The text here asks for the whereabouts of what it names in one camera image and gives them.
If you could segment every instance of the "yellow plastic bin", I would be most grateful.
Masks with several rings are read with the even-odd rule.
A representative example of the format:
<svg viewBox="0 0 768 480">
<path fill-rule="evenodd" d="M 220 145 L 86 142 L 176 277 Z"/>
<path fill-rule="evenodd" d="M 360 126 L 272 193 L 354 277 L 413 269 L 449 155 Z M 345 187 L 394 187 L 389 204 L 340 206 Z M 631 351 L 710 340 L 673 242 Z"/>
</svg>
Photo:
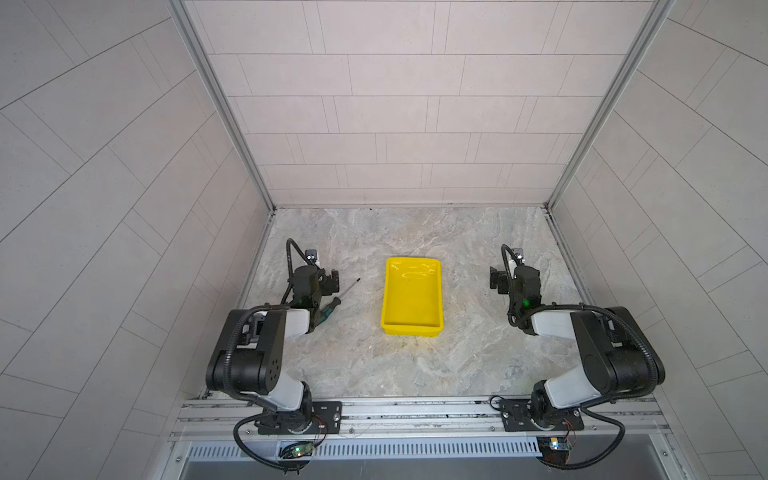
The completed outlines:
<svg viewBox="0 0 768 480">
<path fill-rule="evenodd" d="M 437 336 L 442 327 L 440 262 L 431 258 L 388 258 L 382 308 L 384 333 Z"/>
</svg>

